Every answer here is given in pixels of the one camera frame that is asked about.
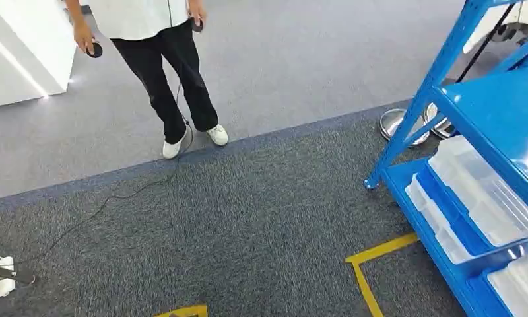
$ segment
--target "blue shelf frame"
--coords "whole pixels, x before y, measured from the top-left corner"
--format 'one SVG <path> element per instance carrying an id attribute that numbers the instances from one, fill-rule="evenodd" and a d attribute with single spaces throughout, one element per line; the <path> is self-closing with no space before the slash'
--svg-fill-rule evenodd
<path id="1" fill-rule="evenodd" d="M 454 99 L 466 97 L 464 94 L 455 94 L 453 92 L 455 87 L 462 93 L 470 92 L 470 95 L 481 94 L 473 90 L 486 89 L 485 94 L 494 94 L 500 97 L 504 93 L 487 91 L 487 89 L 490 87 L 499 90 L 507 89 L 508 84 L 515 85 L 517 93 L 522 92 L 523 87 L 528 88 L 528 67 L 499 75 L 487 75 L 470 83 L 436 87 L 432 94 L 432 101 L 438 105 L 439 110 L 451 120 L 457 130 L 468 139 L 470 144 L 528 205 L 528 173 L 513 162 L 513 160 L 521 159 L 523 154 L 519 153 L 518 150 L 512 151 L 508 146 L 511 141 L 517 142 L 517 146 L 521 143 L 528 143 L 528 131 L 526 129 L 528 127 L 528 89 L 524 89 L 526 90 L 524 96 L 522 93 L 520 97 L 516 96 L 515 102 L 518 102 L 519 105 L 499 104 L 501 100 L 495 100 L 491 108 L 484 109 L 481 106 L 474 107 L 470 103 L 463 104 L 462 100 L 454 101 Z M 492 112 L 493 123 L 482 118 L 480 111 Z M 516 116 L 522 116 L 521 113 L 523 112 L 527 117 L 519 120 Z"/>
<path id="2" fill-rule="evenodd" d="M 406 218 L 467 315 L 470 317 L 512 317 L 487 281 L 488 272 L 504 267 L 503 259 L 508 258 L 508 261 L 511 261 L 508 250 L 505 250 L 506 254 L 503 252 L 494 253 L 493 257 L 497 259 L 497 262 L 493 264 L 488 262 L 483 264 L 476 262 L 466 262 L 461 265 L 453 264 L 437 242 L 430 225 L 404 191 L 406 186 L 410 184 L 412 175 L 420 172 L 426 163 L 427 158 L 422 158 L 390 166 L 381 173 L 381 177 L 393 193 L 396 202 L 402 208 Z M 528 243 L 517 246 L 512 252 L 515 257 L 528 254 Z"/>
<path id="3" fill-rule="evenodd" d="M 365 186 L 369 189 L 376 188 L 379 181 L 381 179 L 383 180 L 468 316 L 511 316 L 508 309 L 489 286 L 486 276 L 489 271 L 503 268 L 512 260 L 509 252 L 513 252 L 516 256 L 522 256 L 525 252 L 528 252 L 528 238 L 500 248 L 495 248 L 464 264 L 452 264 L 442 250 L 442 247 L 434 238 L 434 233 L 429 224 L 425 221 L 421 213 L 417 211 L 404 191 L 405 187 L 410 184 L 412 175 L 424 168 L 427 158 L 395 166 L 391 166 L 391 163 L 411 143 L 447 116 L 455 127 L 528 205 L 527 174 L 523 173 L 518 165 L 515 165 L 510 160 L 510 156 L 505 155 L 502 149 L 484 135 L 483 129 L 479 129 L 476 122 L 472 122 L 461 111 L 460 107 L 457 107 L 456 101 L 445 89 L 448 87 L 449 90 L 452 90 L 452 85 L 442 86 L 444 77 L 447 75 L 451 66 L 461 53 L 462 47 L 470 38 L 470 35 L 487 10 L 497 5 L 509 5 L 519 1 L 466 0 L 457 22 L 437 55 L 435 62 L 433 62 L 418 92 L 411 100 L 403 121 L 383 150 L 370 177 L 364 180 Z M 525 69 L 528 69 L 528 42 L 511 56 L 503 60 L 486 77 L 501 76 L 505 72 L 510 71 L 517 71 L 517 74 L 520 74 L 522 71 L 528 73 Z M 423 113 L 426 105 L 430 102 L 437 104 L 441 110 L 440 113 L 422 129 L 407 137 L 413 125 Z"/>

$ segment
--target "yellow floor marking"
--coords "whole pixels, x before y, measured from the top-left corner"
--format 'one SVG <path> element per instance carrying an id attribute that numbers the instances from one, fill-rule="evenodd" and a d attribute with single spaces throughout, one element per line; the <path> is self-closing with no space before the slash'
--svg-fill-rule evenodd
<path id="1" fill-rule="evenodd" d="M 406 234 L 400 238 L 396 238 L 392 241 L 380 244 L 379 246 L 350 256 L 346 259 L 346 262 L 357 262 L 361 264 L 392 251 L 396 251 L 400 248 L 404 248 L 405 246 L 408 246 L 416 241 L 418 241 L 418 236 L 415 233 Z"/>
<path id="2" fill-rule="evenodd" d="M 373 292 L 371 292 L 371 287 L 369 287 L 369 284 L 367 284 L 365 275 L 363 275 L 363 271 L 361 271 L 359 265 L 374 258 L 383 256 L 387 253 L 404 248 L 405 246 L 409 246 L 418 240 L 418 236 L 415 233 L 410 233 L 346 258 L 346 263 L 351 263 L 353 265 L 355 277 L 357 278 L 357 284 L 359 285 L 359 289 L 363 294 L 365 303 L 367 303 L 369 311 L 373 317 L 383 317 L 383 313 L 381 312 L 381 308 L 379 307 Z"/>
<path id="3" fill-rule="evenodd" d="M 381 308 L 379 307 L 373 292 L 371 292 L 371 288 L 369 287 L 369 284 L 367 284 L 367 280 L 365 280 L 365 275 L 363 275 L 363 272 L 359 268 L 359 264 L 353 264 L 353 270 L 355 271 L 357 284 L 359 285 L 359 289 L 361 289 L 361 293 L 363 294 L 363 298 L 365 299 L 367 306 L 369 306 L 371 315 L 373 317 L 383 317 Z"/>
<path id="4" fill-rule="evenodd" d="M 208 317 L 208 308 L 206 305 L 179 308 L 155 317 Z"/>

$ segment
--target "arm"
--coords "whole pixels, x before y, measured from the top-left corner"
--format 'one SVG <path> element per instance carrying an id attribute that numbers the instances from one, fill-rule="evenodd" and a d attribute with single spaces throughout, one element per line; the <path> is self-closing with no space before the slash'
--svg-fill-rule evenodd
<path id="1" fill-rule="evenodd" d="M 93 33 L 87 25 L 87 22 L 85 22 L 83 13 L 81 13 L 79 0 L 65 1 L 66 7 L 68 8 L 70 17 L 73 21 L 73 36 L 75 42 L 84 53 L 89 51 L 91 54 L 94 54 L 95 49 L 93 48 Z"/>
<path id="2" fill-rule="evenodd" d="M 204 9 L 204 5 L 202 4 L 202 0 L 188 0 L 188 7 L 189 7 L 189 15 L 194 18 L 194 22 L 196 22 L 197 26 L 200 26 L 200 21 L 206 22 L 206 18 L 208 14 L 206 13 L 206 10 Z"/>

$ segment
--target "stainless steel bowl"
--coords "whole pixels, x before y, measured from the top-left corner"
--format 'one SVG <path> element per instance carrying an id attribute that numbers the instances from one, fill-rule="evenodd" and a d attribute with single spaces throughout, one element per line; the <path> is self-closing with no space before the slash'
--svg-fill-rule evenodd
<path id="1" fill-rule="evenodd" d="M 437 106 L 434 103 L 429 104 L 425 111 L 423 112 L 423 120 L 424 122 L 429 122 L 431 119 L 435 118 L 438 113 Z M 431 129 L 431 132 L 433 132 L 435 135 L 440 137 L 441 139 L 448 139 L 456 132 L 456 129 L 454 125 L 447 119 L 443 119 L 441 122 L 437 123 L 433 129 Z"/>
<path id="2" fill-rule="evenodd" d="M 396 132 L 396 129 L 402 122 L 402 119 L 404 118 L 404 114 L 406 113 L 406 110 L 404 109 L 392 109 L 388 110 L 381 116 L 380 120 L 380 126 L 381 126 L 381 134 L 385 139 L 390 140 L 394 133 Z M 421 127 L 425 125 L 425 120 L 423 116 L 420 116 L 414 126 L 412 127 L 412 130 L 408 134 L 408 136 L 412 135 L 414 132 L 418 131 Z M 424 135 L 422 135 L 419 139 L 414 141 L 412 145 L 419 145 L 427 140 L 429 137 L 429 131 L 427 131 Z"/>

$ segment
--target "plastic storage box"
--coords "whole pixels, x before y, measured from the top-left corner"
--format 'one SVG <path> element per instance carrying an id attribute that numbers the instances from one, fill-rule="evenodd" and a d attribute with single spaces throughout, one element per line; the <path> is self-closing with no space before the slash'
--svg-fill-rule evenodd
<path id="1" fill-rule="evenodd" d="M 451 262 L 460 264 L 473 258 L 451 229 L 451 225 L 441 212 L 441 209 L 420 185 L 417 175 L 412 177 L 411 184 L 406 187 L 406 194 L 408 194 L 410 200 L 430 225 L 435 234 L 435 239 L 445 250 Z"/>
<path id="2" fill-rule="evenodd" d="M 513 316 L 528 317 L 528 254 L 488 274 L 488 281 Z"/>
<path id="3" fill-rule="evenodd" d="M 445 186 L 429 164 L 425 164 L 425 167 L 418 171 L 416 178 L 427 196 L 437 204 L 451 225 L 451 230 L 468 253 L 479 255 L 495 249 L 476 223 L 470 219 L 468 209 L 454 192 Z"/>
<path id="4" fill-rule="evenodd" d="M 462 136 L 441 141 L 428 164 L 494 246 L 528 237 L 528 206 Z"/>

